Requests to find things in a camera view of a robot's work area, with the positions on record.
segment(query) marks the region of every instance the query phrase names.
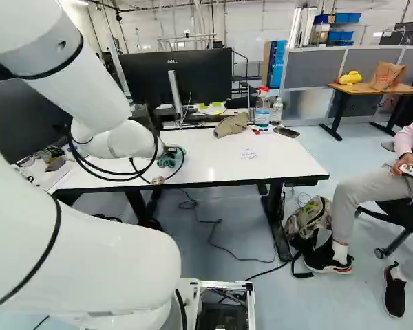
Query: red object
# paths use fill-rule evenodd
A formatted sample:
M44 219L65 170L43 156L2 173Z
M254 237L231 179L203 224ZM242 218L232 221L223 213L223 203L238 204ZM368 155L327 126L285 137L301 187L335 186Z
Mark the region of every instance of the red object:
M267 86L259 86L259 87L257 87L257 89L260 90L260 91L265 91L266 93L269 92L269 87L267 87Z

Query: black computer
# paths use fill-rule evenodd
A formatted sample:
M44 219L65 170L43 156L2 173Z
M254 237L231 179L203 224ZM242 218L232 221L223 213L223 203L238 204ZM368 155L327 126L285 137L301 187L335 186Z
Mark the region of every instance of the black computer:
M231 48L119 56L133 101L147 103L152 109L173 103L169 70L176 73L183 105L209 104L231 98L232 58Z

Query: blue bin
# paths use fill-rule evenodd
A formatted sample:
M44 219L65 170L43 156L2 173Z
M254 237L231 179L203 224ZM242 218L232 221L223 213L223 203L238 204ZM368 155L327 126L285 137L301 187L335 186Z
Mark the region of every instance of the blue bin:
M342 31L339 40L350 40L353 37L353 31Z
M349 14L349 23L358 23L360 18L361 18L361 14L357 14L356 12L351 12Z
M344 14L335 14L335 22L336 23L349 23L349 15L347 13Z
M314 24L322 24L328 22L328 15L317 15L314 18Z
M341 40L342 31L330 31L329 32L329 41L338 41Z

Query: wooden desk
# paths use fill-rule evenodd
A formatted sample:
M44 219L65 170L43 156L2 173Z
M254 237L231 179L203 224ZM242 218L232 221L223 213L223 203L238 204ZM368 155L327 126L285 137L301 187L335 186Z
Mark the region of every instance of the wooden desk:
M329 87L350 95L379 95L379 94L413 94L413 86L398 84L391 91L378 91L370 87L368 82L358 82L354 85L329 84Z
M343 117L343 112L346 108L347 101L350 99L351 96L359 96L359 95L384 95L384 94L403 94L403 95L411 95L413 96L413 86L405 85L405 84L398 84L394 89L391 91L378 91L370 87L368 82L358 82L354 85L341 85L341 84L329 84L329 87L335 89L336 91L341 92L341 97L338 103L338 109L335 114L332 127L328 127L325 124L320 124L320 127L324 129L326 132L331 134L336 141L342 141L343 138L337 133L337 129L339 123L341 122L341 118ZM405 105L408 101L408 98L402 98L396 108L394 109L390 119L387 123L387 126L382 126L377 124L376 122L371 122L370 124L387 134L394 136L395 132L393 131L393 126L395 125L396 121L400 114L404 111Z

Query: white sock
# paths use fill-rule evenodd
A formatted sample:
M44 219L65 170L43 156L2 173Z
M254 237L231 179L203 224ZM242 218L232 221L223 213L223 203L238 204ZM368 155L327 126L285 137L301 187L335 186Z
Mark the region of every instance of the white sock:
M392 278L394 280L398 279L404 282L408 282L408 279L404 276L404 274L402 274L402 271L399 269L399 266L392 268L390 270L390 275L392 275Z
M347 245L342 245L336 241L332 242L332 249L334 250L333 260L336 260L343 265L347 263L347 253L349 247Z

